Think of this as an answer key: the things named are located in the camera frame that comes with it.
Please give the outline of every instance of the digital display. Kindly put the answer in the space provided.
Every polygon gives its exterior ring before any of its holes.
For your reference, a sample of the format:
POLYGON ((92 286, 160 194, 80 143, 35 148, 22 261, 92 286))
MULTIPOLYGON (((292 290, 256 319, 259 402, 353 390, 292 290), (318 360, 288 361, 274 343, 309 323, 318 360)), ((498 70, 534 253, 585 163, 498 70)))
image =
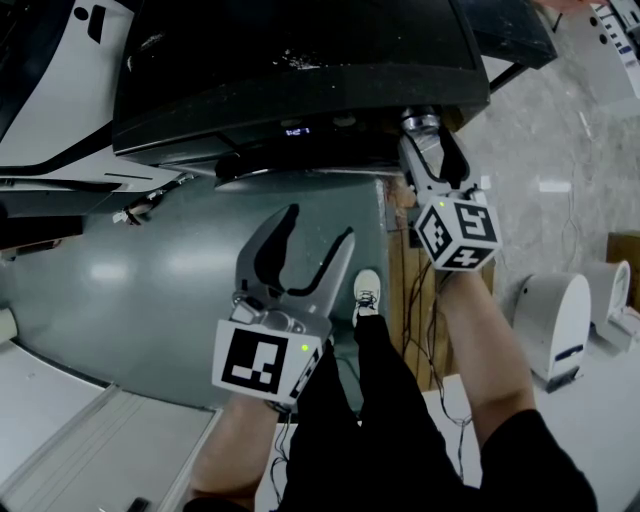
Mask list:
POLYGON ((311 133, 310 128, 296 128, 295 130, 285 130, 287 136, 298 137, 299 135, 309 135, 311 133))

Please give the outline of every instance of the white sneaker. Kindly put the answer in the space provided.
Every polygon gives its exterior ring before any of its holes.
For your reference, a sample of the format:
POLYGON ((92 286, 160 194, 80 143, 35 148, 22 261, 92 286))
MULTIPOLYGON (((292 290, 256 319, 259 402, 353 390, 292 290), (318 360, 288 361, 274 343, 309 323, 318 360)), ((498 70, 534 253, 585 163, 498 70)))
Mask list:
POLYGON ((353 326, 358 323, 359 316, 378 314, 380 300, 380 278, 373 270, 361 270, 353 284, 356 307, 353 311, 353 326))

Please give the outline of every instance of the black pants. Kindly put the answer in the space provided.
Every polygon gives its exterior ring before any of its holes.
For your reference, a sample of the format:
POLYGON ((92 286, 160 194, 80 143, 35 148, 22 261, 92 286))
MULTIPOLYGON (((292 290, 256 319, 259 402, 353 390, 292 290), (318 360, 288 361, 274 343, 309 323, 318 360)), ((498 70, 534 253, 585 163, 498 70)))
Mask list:
POLYGON ((329 347, 298 401, 279 510, 451 510, 464 486, 413 374, 391 345, 384 318, 359 318, 355 339, 362 427, 329 347))

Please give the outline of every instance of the hand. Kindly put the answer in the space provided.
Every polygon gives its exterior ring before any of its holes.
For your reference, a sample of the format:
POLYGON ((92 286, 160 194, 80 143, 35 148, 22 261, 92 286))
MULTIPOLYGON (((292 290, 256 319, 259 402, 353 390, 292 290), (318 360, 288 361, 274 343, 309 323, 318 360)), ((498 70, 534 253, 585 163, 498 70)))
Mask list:
POLYGON ((571 13, 579 11, 580 9, 586 9, 589 4, 601 4, 609 5, 607 0, 534 0, 534 2, 544 5, 545 7, 551 7, 561 13, 571 13))

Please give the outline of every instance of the forearm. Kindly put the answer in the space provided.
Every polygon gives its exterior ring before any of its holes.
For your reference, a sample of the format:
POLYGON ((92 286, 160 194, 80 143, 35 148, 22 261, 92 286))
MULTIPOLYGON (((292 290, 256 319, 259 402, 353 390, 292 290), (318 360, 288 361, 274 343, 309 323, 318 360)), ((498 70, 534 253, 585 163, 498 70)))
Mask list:
POLYGON ((263 400, 234 394, 193 466, 194 493, 250 507, 269 460, 277 423, 278 413, 263 400))
POLYGON ((454 275, 439 301, 482 445, 513 414, 535 408, 529 365, 478 274, 454 275))

